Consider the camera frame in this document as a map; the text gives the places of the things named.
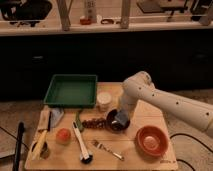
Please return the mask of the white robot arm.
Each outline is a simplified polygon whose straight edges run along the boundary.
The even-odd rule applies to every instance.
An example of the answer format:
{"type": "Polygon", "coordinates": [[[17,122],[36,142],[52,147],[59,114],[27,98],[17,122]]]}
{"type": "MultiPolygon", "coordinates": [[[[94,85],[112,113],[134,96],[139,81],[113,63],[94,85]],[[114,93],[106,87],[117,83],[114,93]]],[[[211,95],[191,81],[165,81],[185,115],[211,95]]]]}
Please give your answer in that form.
{"type": "Polygon", "coordinates": [[[128,118],[133,116],[137,102],[143,100],[213,138],[213,105],[159,90],[145,71],[126,78],[122,88],[119,107],[128,118]]]}

